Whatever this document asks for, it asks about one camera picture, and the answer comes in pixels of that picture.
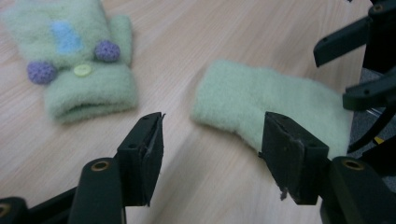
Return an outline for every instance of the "button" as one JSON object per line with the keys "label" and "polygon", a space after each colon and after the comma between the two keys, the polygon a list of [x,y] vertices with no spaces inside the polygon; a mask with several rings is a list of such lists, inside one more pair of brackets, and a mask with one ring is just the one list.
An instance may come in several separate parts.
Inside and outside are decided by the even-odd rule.
{"label": "button", "polygon": [[89,65],[87,64],[80,64],[75,67],[74,73],[78,77],[85,77],[91,73],[92,69]]}

